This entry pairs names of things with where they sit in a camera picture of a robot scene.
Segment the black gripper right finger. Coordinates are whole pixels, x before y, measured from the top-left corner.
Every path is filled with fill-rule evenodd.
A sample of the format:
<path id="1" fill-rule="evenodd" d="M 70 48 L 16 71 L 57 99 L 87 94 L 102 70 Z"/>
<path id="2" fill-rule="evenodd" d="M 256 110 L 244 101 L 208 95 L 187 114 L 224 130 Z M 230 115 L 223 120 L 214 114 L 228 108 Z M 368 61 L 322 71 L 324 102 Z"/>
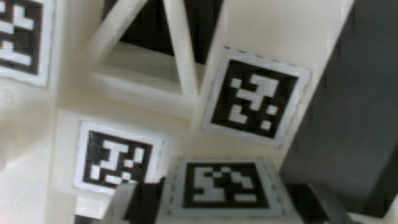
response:
<path id="1" fill-rule="evenodd" d="M 363 224 L 350 218 L 338 197 L 324 185 L 288 184 L 286 190 L 304 224 Z"/>

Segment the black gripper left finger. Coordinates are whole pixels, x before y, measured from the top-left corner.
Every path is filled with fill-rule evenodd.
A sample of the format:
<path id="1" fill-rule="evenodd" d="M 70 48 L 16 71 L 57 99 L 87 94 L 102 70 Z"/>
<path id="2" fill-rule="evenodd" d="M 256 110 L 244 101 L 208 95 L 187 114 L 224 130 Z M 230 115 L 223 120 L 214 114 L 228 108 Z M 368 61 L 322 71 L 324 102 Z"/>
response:
<path id="1" fill-rule="evenodd" d="M 121 184 L 102 218 L 75 216 L 73 224 L 157 224 L 166 179 Z"/>

